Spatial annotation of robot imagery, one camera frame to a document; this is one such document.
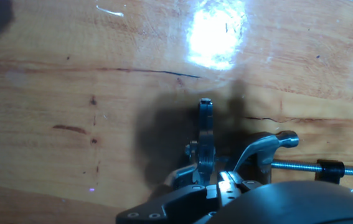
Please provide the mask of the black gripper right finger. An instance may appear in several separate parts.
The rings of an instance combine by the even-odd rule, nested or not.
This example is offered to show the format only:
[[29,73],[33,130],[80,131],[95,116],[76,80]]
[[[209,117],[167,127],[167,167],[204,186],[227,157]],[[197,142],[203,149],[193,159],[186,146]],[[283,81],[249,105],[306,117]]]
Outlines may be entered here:
[[242,179],[234,171],[219,172],[217,180],[217,198],[220,206],[226,206],[241,194],[262,186],[258,181]]

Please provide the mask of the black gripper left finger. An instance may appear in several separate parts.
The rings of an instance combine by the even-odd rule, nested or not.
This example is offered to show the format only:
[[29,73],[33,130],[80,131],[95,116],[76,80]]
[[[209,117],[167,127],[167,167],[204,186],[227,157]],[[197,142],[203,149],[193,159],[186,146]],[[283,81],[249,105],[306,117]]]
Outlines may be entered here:
[[215,185],[188,185],[117,214],[116,224],[207,223],[219,209]]

